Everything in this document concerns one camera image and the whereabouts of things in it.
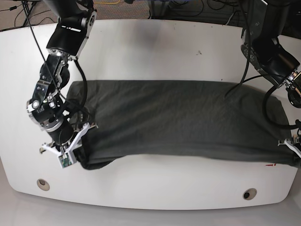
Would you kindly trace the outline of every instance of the fabric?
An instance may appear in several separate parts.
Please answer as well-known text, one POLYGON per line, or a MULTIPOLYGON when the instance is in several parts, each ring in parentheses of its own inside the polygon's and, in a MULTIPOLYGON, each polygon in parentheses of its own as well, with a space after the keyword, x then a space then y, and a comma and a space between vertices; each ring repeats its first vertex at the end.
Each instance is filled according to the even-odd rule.
MULTIPOLYGON (((82 82, 68 98, 81 100, 82 82)), ((77 153, 86 169, 101 168, 132 154, 202 156, 262 161, 300 168, 300 158, 278 140, 291 137, 267 123, 264 93, 243 85, 226 99, 233 83, 212 81, 88 81, 86 107, 99 126, 77 153)), ((288 124, 281 102, 268 101, 269 117, 288 124)))

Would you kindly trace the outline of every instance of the dark gray cloth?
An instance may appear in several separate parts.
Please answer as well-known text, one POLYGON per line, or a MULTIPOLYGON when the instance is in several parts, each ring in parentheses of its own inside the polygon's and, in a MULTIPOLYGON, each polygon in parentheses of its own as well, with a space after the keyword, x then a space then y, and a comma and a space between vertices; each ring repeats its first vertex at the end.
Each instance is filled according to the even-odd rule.
MULTIPOLYGON (((131 154, 203 156, 262 161, 300 168, 300 158, 278 140, 291 137, 265 121, 264 93, 243 85, 226 99, 233 83, 212 81, 88 81, 86 107, 98 129, 87 133, 77 155, 97 169, 131 154)), ((68 98, 81 100, 83 83, 68 98)), ((288 124, 281 102, 268 101, 269 117, 288 124)))

